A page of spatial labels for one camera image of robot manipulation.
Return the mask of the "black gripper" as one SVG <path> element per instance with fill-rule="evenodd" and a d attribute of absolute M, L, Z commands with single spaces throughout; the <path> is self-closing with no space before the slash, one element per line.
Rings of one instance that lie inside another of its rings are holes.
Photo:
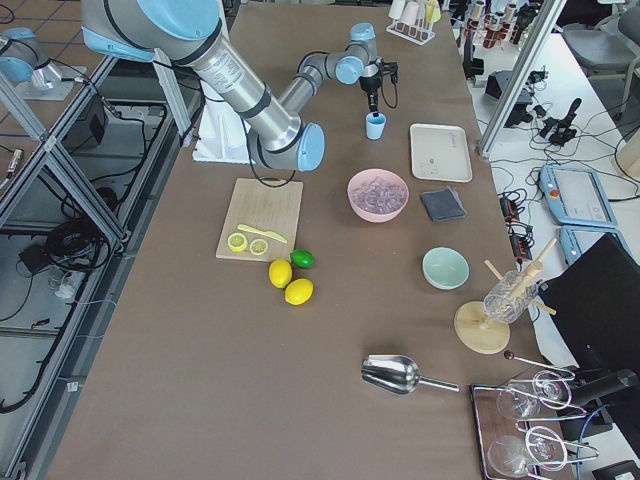
<path fill-rule="evenodd" d="M 362 75 L 359 77 L 359 86 L 367 95 L 368 107 L 370 113 L 377 113 L 378 106 L 378 90 L 382 83 L 382 74 L 380 63 L 378 61 L 371 62 L 364 67 Z"/>

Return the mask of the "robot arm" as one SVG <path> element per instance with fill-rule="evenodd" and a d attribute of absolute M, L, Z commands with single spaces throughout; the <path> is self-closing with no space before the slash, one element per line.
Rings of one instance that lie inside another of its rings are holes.
<path fill-rule="evenodd" d="M 325 80 L 352 85 L 381 65 L 374 27 L 358 23 L 344 51 L 305 56 L 276 98 L 223 35 L 215 1 L 84 1 L 81 17 L 84 42 L 97 53 L 150 63 L 161 50 L 174 65 L 192 69 L 249 124 L 249 157 L 271 169 L 315 170 L 325 135 L 301 119 L 301 109 Z"/>

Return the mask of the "white robot base pillar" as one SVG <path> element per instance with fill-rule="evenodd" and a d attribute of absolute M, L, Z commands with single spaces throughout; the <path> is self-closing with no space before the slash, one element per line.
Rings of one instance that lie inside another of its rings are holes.
<path fill-rule="evenodd" d="M 243 120 L 222 98 L 206 94 L 205 99 L 193 160 L 248 164 Z"/>

